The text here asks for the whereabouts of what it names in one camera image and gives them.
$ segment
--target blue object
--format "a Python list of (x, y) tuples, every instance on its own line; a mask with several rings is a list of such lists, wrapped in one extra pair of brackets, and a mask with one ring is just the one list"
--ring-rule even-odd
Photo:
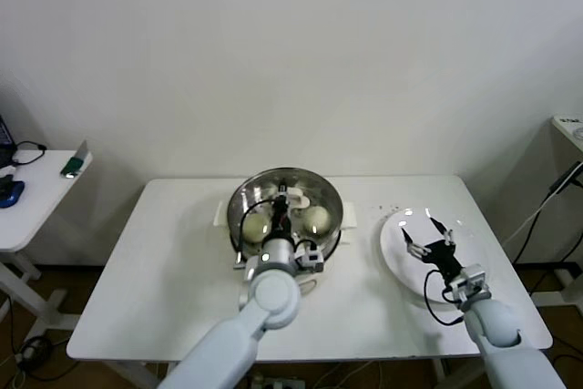
[(0, 209), (7, 209), (15, 205), (24, 189), (24, 181), (9, 181), (0, 184)]

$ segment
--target white wall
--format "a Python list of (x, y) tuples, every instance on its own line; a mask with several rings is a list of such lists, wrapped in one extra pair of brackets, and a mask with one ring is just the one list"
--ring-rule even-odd
[(19, 138), (96, 156), (30, 251), (102, 263), (149, 179), (280, 165), (457, 173), (500, 231), (533, 207), (505, 211), (522, 157), (550, 163), (530, 187), (556, 173), (547, 118), (583, 113), (582, 16), (581, 0), (0, 0), (0, 111)]

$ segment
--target phone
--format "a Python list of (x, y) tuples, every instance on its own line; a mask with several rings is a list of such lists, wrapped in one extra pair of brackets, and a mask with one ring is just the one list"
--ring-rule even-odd
[(0, 169), (12, 164), (12, 157), (16, 152), (16, 143), (8, 127), (0, 116)]

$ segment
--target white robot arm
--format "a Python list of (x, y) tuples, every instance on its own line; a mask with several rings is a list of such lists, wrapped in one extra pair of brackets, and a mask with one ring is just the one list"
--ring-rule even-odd
[(233, 319), (215, 325), (187, 354), (161, 389), (232, 389), (251, 368), (267, 330), (288, 325), (300, 308), (300, 288), (278, 269), (251, 282), (250, 299)]
[(402, 228), (408, 252), (437, 266), (445, 290), (464, 313), (467, 332), (482, 354), (488, 379), (495, 389), (565, 389), (546, 356), (520, 330), (515, 313), (492, 299), (486, 273), (477, 264), (463, 268), (454, 257), (451, 230), (431, 218), (443, 239), (425, 246), (413, 242)]

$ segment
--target egg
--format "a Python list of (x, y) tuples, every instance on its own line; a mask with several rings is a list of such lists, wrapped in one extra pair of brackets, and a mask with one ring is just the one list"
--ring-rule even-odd
[(322, 236), (330, 229), (332, 218), (320, 205), (310, 207), (303, 213), (303, 227), (311, 234)]
[(261, 243), (269, 232), (270, 221), (264, 214), (250, 214), (243, 222), (243, 239), (249, 243)]

